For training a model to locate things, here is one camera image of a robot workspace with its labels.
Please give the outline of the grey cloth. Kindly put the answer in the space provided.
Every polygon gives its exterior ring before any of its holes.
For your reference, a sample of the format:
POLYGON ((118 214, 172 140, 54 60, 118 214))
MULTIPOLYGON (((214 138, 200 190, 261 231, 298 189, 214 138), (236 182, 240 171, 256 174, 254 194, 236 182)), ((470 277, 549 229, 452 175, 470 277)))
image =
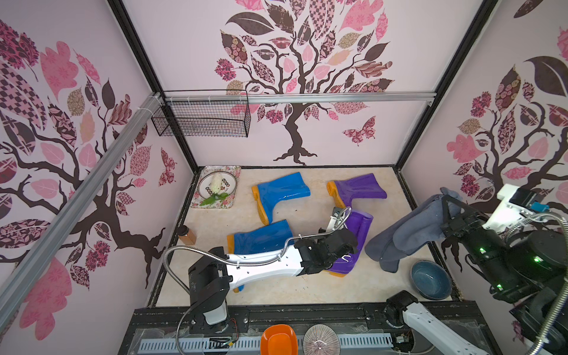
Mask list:
POLYGON ((458 201, 463 201, 463 198, 458 192, 445 187, 440 191, 367 242, 365 254, 379 263, 383 271, 398 272, 400 260, 445 236, 442 231, 442 198, 450 196, 458 201))

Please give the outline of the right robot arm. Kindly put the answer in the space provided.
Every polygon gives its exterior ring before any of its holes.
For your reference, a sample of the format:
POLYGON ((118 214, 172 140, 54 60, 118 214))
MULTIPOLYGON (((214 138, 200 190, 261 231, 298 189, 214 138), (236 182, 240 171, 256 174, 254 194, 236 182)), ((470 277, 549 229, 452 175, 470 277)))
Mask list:
POLYGON ((567 219, 534 190, 511 184, 490 214, 443 188, 372 238, 369 257, 390 273, 402 259, 440 242, 469 266, 510 311, 533 353, 567 353, 567 219))

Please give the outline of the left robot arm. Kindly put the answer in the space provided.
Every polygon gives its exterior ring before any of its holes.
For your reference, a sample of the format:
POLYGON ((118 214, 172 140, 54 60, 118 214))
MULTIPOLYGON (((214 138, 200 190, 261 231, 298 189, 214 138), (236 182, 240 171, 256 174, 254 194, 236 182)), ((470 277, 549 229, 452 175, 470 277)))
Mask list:
POLYGON ((190 319, 207 325, 228 319, 226 297, 247 283, 274 277, 297 277, 328 270, 347 254, 357 251, 356 235, 339 229, 295 240, 285 252, 225 254, 222 247, 209 251, 188 269, 190 319))

